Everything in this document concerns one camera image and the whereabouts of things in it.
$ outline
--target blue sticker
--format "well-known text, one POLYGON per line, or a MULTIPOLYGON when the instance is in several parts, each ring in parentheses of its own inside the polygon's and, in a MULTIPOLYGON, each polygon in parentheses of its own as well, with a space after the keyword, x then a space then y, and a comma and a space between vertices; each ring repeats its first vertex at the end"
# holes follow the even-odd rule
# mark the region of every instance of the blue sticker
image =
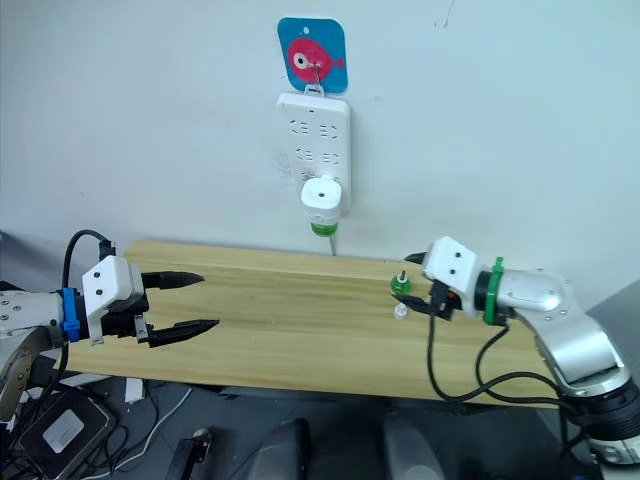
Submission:
POLYGON ((316 83, 327 93, 347 89, 344 31, 338 22, 319 18, 283 18, 278 36, 289 82, 297 90, 316 83))

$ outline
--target power outlet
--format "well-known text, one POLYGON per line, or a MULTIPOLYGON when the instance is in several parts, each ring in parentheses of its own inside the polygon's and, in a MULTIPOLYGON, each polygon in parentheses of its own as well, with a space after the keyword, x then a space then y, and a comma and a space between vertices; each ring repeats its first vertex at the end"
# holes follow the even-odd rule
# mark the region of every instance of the power outlet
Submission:
POLYGON ((342 100, 283 93, 281 130, 298 194, 310 178, 331 175, 342 187, 342 215, 351 206, 351 112, 342 100))

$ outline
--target white cable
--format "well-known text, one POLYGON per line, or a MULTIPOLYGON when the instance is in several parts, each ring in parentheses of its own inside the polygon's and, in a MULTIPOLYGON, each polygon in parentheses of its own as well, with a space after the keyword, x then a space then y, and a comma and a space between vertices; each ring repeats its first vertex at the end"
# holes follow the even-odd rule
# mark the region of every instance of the white cable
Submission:
MULTIPOLYGON (((151 441, 151 437, 153 437, 153 434, 156 433, 156 430, 158 430, 158 428, 160 428, 160 425, 162 425, 162 423, 169 418, 171 415, 173 415, 175 413, 176 410, 178 410, 182 404, 184 403, 184 401, 187 399, 187 397, 191 395, 191 389, 187 390, 187 393, 184 394, 184 396, 180 399, 180 401, 176 404, 175 407, 173 407, 171 410, 169 410, 167 412, 167 414, 162 417, 160 419, 160 421, 156 424, 155 427, 153 427, 153 429, 151 430, 151 432, 149 433, 149 435, 147 436, 147 441, 144 442, 144 448, 142 449, 142 451, 136 455, 134 455, 133 457, 129 457, 126 460, 123 460, 120 464, 118 464, 116 466, 116 468, 113 469, 113 471, 115 472, 116 470, 121 469, 122 467, 124 467, 126 464, 133 462, 134 460, 140 458, 142 455, 144 455, 145 453, 147 453, 147 448, 149 447, 149 442, 151 441)), ((104 472, 104 473, 100 473, 98 475, 91 475, 89 477, 84 477, 81 480, 95 480, 96 478, 104 478, 104 477, 108 477, 109 475, 111 475, 111 471, 108 472, 104 472)))

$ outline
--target red cartoon fish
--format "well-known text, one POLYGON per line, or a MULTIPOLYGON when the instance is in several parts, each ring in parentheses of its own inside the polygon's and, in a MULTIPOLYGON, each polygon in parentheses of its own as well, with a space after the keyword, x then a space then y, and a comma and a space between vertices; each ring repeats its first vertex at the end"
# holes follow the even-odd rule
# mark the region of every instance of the red cartoon fish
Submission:
POLYGON ((322 80, 334 65, 344 68, 342 58, 334 61, 322 45, 310 38, 296 38, 289 45, 287 56, 296 76, 308 83, 316 81, 314 70, 318 72, 318 79, 322 80))

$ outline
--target wooden plank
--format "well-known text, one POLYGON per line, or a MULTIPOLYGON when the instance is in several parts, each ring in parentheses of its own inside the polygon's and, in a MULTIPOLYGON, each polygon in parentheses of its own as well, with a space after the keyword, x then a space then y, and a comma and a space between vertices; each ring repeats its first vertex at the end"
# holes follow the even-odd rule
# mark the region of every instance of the wooden plank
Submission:
MULTIPOLYGON (((205 281, 150 290, 147 321, 157 328, 219 318, 215 329, 187 342, 149 349, 133 339, 73 344, 69 368, 80 371, 214 385, 437 398, 425 369, 427 320, 392 315, 389 281, 407 268, 414 293, 429 282, 417 265, 383 260, 140 241, 127 258, 141 270, 185 270, 205 281)), ((497 330, 458 313, 439 321, 436 374, 442 388, 473 388, 473 362, 497 330)), ((518 322, 487 355, 490 378, 513 370, 547 374, 532 334, 518 322)), ((533 380, 496 391, 548 396, 533 380)), ((496 403, 487 396, 481 403, 496 403)))

